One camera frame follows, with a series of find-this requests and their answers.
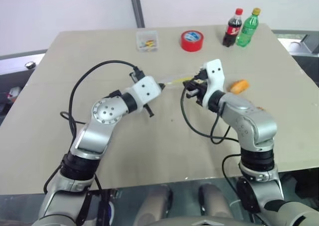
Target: beige tabletop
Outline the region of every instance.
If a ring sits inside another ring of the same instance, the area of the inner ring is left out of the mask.
[[[179,37],[188,29],[204,34],[201,51],[180,48]],[[225,87],[247,79],[251,86],[242,97],[276,119],[274,150],[279,170],[319,166],[319,90],[265,24],[246,48],[221,45],[224,25],[156,30],[159,50],[147,53],[136,49],[136,29],[60,33],[0,127],[1,195],[42,192],[71,141],[68,122],[59,112],[67,110],[73,85],[89,68],[111,59],[131,62],[158,82],[192,76],[204,62],[221,59]],[[96,100],[131,86],[130,72],[125,65],[111,64],[92,73],[75,95],[76,120],[87,121]],[[222,177],[222,159],[239,153],[240,147],[229,141],[212,145],[192,132],[181,114],[181,92],[181,84],[168,86],[150,103],[153,118],[143,111],[118,123],[98,169],[103,188]],[[185,107],[195,128],[208,133],[215,114],[194,99],[186,100]],[[220,121],[216,134],[226,128]],[[231,130],[229,136],[236,137],[235,132]],[[238,160],[226,163],[229,176],[240,175]]]

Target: white wall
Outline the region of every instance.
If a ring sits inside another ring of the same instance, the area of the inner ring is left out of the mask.
[[[146,27],[226,24],[235,9],[261,8],[271,29],[319,30],[319,0],[141,0]]]
[[[132,27],[131,0],[0,0],[0,56],[47,49],[60,31]]]

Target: robotic arm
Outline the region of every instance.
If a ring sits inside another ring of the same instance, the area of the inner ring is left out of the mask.
[[[132,87],[123,94],[115,91],[93,105],[90,122],[79,131],[70,151],[63,157],[61,169],[48,186],[34,226],[81,225],[85,219],[79,215],[114,127],[123,116],[141,112],[143,108],[153,116],[147,103],[160,95],[163,85],[138,69],[130,76],[135,82]]]
[[[243,176],[237,182],[237,192],[243,207],[270,226],[318,225],[319,212],[301,203],[284,201],[273,153],[277,125],[266,111],[223,92],[221,61],[204,64],[199,74],[184,84],[187,98],[196,96],[199,105],[219,114],[238,135]]]

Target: wire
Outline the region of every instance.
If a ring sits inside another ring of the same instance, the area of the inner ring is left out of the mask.
[[[224,169],[224,165],[225,165],[226,160],[229,159],[229,158],[231,158],[231,157],[237,157],[237,156],[241,156],[241,154],[227,155],[227,156],[223,159],[223,162],[221,163],[221,169],[222,169],[222,171],[223,171],[223,175],[224,175],[225,179],[227,180],[229,186],[233,189],[233,191],[235,192],[235,194],[237,195],[237,197],[240,198],[239,195],[238,195],[238,193],[237,193],[237,190],[236,190],[235,187],[231,184],[231,182],[229,181],[229,178],[226,176],[226,174],[225,174],[225,169]]]
[[[74,122],[72,121],[73,117],[72,117],[72,106],[73,106],[73,98],[74,98],[74,94],[76,89],[78,88],[78,86],[80,85],[80,83],[94,70],[96,70],[97,68],[106,65],[106,64],[110,64],[110,63],[121,63],[124,65],[128,65],[130,67],[132,67],[134,70],[137,69],[137,66],[134,66],[131,63],[128,63],[126,61],[122,61],[122,60],[108,60],[108,61],[103,61],[95,66],[93,66],[91,69],[89,69],[84,75],[81,76],[81,78],[75,83],[72,92],[70,94],[70,100],[69,100],[69,126],[70,126],[70,130],[71,130],[71,134],[72,134],[72,141],[71,141],[71,145],[73,144],[75,138],[76,138],[76,133],[77,133],[77,129],[76,129],[76,124],[74,124]]]
[[[60,112],[60,116],[62,116],[62,118],[66,119],[66,120],[69,120],[69,113],[66,112],[66,111],[61,111],[61,112]],[[76,120],[74,120],[74,122],[77,123],[77,124],[85,125],[85,122],[76,121]]]
[[[101,201],[104,202],[104,210],[106,212],[105,217],[106,217],[106,222],[107,222],[107,226],[110,226],[110,219],[109,219],[109,201],[110,201],[110,192],[109,190],[107,190],[107,194],[106,197],[104,195],[103,189],[101,187],[100,181],[97,177],[96,174],[94,174],[94,179],[96,182],[96,185],[98,186],[99,192],[100,192],[100,196],[101,196]]]
[[[106,65],[106,64],[110,64],[110,63],[121,63],[121,64],[124,64],[124,65],[128,65],[130,67],[133,68],[133,70],[136,70],[138,69],[137,66],[129,63],[129,62],[126,62],[126,61],[122,61],[122,60],[108,60],[108,61],[103,61],[95,66],[93,66],[91,69],[89,69],[84,75],[81,76],[81,78],[76,82],[76,84],[74,85],[73,89],[72,89],[72,92],[70,94],[70,99],[69,99],[69,112],[66,112],[66,111],[61,111],[60,112],[60,116],[66,120],[69,121],[69,127],[70,127],[70,131],[71,131],[71,134],[72,134],[72,141],[71,141],[71,144],[70,144],[70,147],[69,147],[69,150],[71,149],[71,146],[76,138],[76,133],[77,133],[77,128],[76,128],[76,123],[78,124],[85,124],[84,122],[81,122],[81,121],[76,121],[74,120],[73,116],[72,116],[72,105],[73,105],[73,98],[74,98],[74,94],[75,94],[75,91],[76,89],[78,88],[78,86],[80,85],[80,83],[94,70],[96,70],[97,68],[103,66],[103,65]],[[53,177],[56,175],[56,173],[59,171],[59,169],[61,169],[62,165],[60,163],[60,165],[55,169],[55,171],[50,175],[50,177],[46,180],[44,186],[43,186],[43,191],[45,194],[47,194],[48,190],[47,190],[47,186],[48,184],[50,183],[50,181],[53,179]]]
[[[50,183],[50,181],[52,180],[52,178],[56,175],[56,173],[59,171],[59,169],[61,169],[62,165],[60,164],[54,171],[53,173],[50,175],[50,177],[46,180],[44,186],[43,186],[43,191],[44,194],[48,193],[48,184]]]
[[[191,125],[191,123],[189,122],[189,120],[188,120],[188,118],[187,118],[187,116],[186,116],[186,113],[185,113],[184,98],[185,98],[185,94],[186,94],[187,88],[189,87],[189,85],[190,85],[195,79],[196,79],[196,78],[194,77],[194,78],[192,78],[190,81],[188,81],[188,82],[186,83],[186,85],[185,85],[185,87],[184,87],[184,89],[183,89],[183,92],[182,92],[182,94],[181,94],[181,98],[180,98],[180,108],[181,108],[181,112],[182,112],[182,114],[183,114],[184,120],[185,120],[185,122],[187,123],[187,125],[188,125],[188,126],[191,128],[191,130],[194,131],[196,134],[198,134],[198,135],[200,135],[200,136],[203,136],[203,137],[206,137],[206,138],[210,138],[210,140],[211,140],[211,142],[212,142],[213,144],[218,145],[218,144],[220,144],[221,142],[223,142],[224,140],[231,140],[231,141],[235,141],[235,142],[238,142],[238,143],[239,143],[238,140],[233,139],[233,138],[228,138],[228,137],[227,137],[227,134],[228,134],[228,132],[229,132],[229,130],[230,130],[230,126],[228,126],[228,128],[227,128],[227,130],[226,130],[226,132],[225,132],[225,134],[224,134],[223,137],[213,136],[214,130],[215,130],[216,125],[217,125],[217,123],[218,123],[218,120],[219,120],[219,118],[220,118],[220,114],[219,114],[219,113],[217,113],[216,120],[215,120],[215,122],[214,122],[214,124],[213,124],[213,126],[212,126],[212,128],[211,128],[211,131],[210,131],[210,134],[209,134],[209,135],[204,134],[204,133],[202,133],[202,132],[196,130],[196,129]],[[235,187],[231,184],[229,178],[226,176],[225,169],[224,169],[224,165],[225,165],[225,162],[226,162],[227,159],[229,159],[229,158],[231,158],[231,157],[239,157],[239,156],[241,156],[241,154],[227,155],[227,156],[223,159],[223,161],[222,161],[222,172],[223,172],[223,175],[224,175],[226,181],[228,182],[229,186],[230,186],[230,187],[232,188],[232,190],[235,192],[236,196],[240,199],[237,190],[236,190]],[[263,222],[262,219],[261,219],[257,214],[253,214],[253,215],[255,215],[256,217],[258,217],[258,218],[260,219],[260,221]],[[253,220],[254,220],[253,215],[252,215],[252,214],[249,214],[250,219],[253,219]]]
[[[186,90],[188,88],[188,86],[195,80],[195,78],[192,78],[189,82],[186,83],[183,92],[181,94],[181,98],[180,98],[180,108],[181,108],[181,112],[183,114],[184,120],[186,122],[186,124],[191,128],[192,131],[194,131],[196,134],[206,137],[206,138],[210,138],[210,139],[219,139],[219,140],[232,140],[235,142],[238,142],[238,140],[233,139],[233,138],[228,138],[228,137],[219,137],[219,136],[212,136],[212,135],[207,135],[204,133],[199,132],[198,130],[196,130],[191,123],[189,122],[186,113],[185,113],[185,108],[184,108],[184,98],[185,98],[185,94],[186,94]]]
[[[223,142],[223,141],[226,139],[226,136],[227,136],[227,134],[228,134],[228,132],[229,132],[229,130],[230,130],[230,126],[228,126],[228,128],[227,128],[227,130],[226,130],[226,132],[225,132],[225,134],[224,134],[224,136],[223,136],[223,139],[221,139],[221,140],[219,140],[219,141],[214,141],[213,134],[214,134],[214,130],[215,130],[215,127],[216,127],[216,125],[217,125],[217,122],[218,122],[218,120],[219,120],[219,117],[220,117],[220,114],[217,113],[216,120],[215,120],[215,122],[214,122],[214,124],[213,124],[213,127],[211,128],[211,131],[210,131],[210,141],[211,141],[213,144],[215,144],[215,145],[219,145],[221,142]]]

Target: circular joint cover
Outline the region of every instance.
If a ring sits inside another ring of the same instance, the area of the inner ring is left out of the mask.
[[[115,103],[116,101],[110,100],[109,98],[104,98],[96,102],[92,108],[94,118],[102,124],[109,125],[117,123],[122,115],[118,115]]]
[[[248,181],[244,177],[240,177],[236,186],[243,208],[252,214],[260,213],[257,198]]]

